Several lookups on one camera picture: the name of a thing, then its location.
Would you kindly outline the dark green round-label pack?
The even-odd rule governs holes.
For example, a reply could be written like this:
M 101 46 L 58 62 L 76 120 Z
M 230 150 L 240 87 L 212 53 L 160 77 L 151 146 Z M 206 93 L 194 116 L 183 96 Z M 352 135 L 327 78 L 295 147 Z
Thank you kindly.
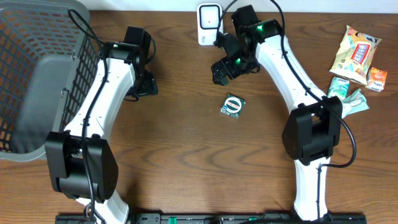
M 245 105 L 246 101 L 244 99 L 228 93 L 220 111 L 223 114 L 238 119 Z

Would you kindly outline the teal white tissue pack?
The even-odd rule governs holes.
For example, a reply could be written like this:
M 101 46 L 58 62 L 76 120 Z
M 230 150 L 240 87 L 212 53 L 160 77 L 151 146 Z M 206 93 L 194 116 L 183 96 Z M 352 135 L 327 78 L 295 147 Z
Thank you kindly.
M 349 81 L 340 77 L 333 77 L 330 87 L 328 89 L 328 98 L 332 98 L 334 96 L 338 97 L 341 101 L 343 101 L 348 93 L 349 89 Z

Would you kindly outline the large beige snack bag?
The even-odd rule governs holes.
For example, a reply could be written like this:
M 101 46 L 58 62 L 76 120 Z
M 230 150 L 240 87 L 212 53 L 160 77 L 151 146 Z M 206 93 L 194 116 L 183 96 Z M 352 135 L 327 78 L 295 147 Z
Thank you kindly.
M 358 32 L 351 26 L 346 26 L 346 32 L 329 72 L 341 78 L 367 85 L 367 74 L 381 41 L 380 38 Z

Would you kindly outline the mint green wipes pack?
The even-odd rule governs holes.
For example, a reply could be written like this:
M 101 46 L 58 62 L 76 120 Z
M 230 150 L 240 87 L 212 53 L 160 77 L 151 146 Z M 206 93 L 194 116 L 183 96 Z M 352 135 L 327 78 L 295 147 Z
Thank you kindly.
M 350 96 L 347 96 L 343 101 L 343 111 L 342 111 L 342 118 L 346 116 L 358 113 L 360 111 L 365 111 L 369 109 L 367 104 L 367 100 L 365 96 L 361 93 L 361 89 L 358 88 L 355 90 Z

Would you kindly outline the orange tissue pack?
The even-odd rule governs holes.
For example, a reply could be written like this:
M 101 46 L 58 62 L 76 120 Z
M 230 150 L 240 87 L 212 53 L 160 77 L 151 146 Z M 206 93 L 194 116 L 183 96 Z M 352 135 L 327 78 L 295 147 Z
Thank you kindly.
M 387 72 L 372 67 L 368 71 L 366 88 L 377 92 L 383 91 L 386 83 Z

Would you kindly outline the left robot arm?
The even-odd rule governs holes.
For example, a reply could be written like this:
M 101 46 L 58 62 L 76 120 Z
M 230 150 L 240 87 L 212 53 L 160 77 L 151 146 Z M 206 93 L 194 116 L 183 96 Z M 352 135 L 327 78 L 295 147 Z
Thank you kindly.
M 151 35 L 129 26 L 122 42 L 101 49 L 95 80 L 75 117 L 45 142 L 50 181 L 56 192 L 84 205 L 76 222 L 127 223 L 129 205 L 116 191 L 118 165 L 109 146 L 123 101 L 158 94 L 154 74 L 146 69 L 155 47 Z

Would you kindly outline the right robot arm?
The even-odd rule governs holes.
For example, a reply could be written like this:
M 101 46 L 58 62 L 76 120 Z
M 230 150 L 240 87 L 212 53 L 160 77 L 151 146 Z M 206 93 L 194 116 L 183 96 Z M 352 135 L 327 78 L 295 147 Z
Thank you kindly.
M 214 45 L 226 57 L 211 66 L 215 84 L 264 68 L 285 101 L 289 117 L 282 144 L 294 161 L 294 213 L 301 222 L 325 222 L 325 171 L 340 140 L 342 104 L 317 87 L 291 52 L 285 22 L 262 21 L 251 5 L 231 16 L 235 34 L 216 33 Z

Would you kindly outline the white barcode scanner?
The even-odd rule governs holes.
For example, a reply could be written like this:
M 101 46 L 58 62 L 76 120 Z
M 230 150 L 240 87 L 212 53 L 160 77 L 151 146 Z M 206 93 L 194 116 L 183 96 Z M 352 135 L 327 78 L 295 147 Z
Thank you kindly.
M 202 3 L 197 6 L 198 43 L 200 45 L 213 45 L 222 12 L 222 7 L 218 3 Z

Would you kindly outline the grey plastic shopping basket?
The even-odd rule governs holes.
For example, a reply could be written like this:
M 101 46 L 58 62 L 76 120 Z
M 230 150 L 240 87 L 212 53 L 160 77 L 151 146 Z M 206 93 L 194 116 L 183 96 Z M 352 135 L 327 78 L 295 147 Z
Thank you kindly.
M 76 116 L 96 76 L 79 1 L 1 2 L 1 159 L 45 157 L 48 133 Z

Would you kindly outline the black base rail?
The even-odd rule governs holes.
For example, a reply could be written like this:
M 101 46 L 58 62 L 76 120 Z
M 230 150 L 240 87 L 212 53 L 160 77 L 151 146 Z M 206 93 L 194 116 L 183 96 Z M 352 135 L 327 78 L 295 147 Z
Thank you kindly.
M 56 224 L 101 223 L 86 221 L 78 215 L 57 215 Z M 159 213 L 138 213 L 127 218 L 128 224 L 265 224 L 265 223 L 355 223 L 366 224 L 364 215 L 331 215 L 327 214 L 320 220 L 302 221 L 289 213 L 266 212 L 263 215 L 161 215 Z

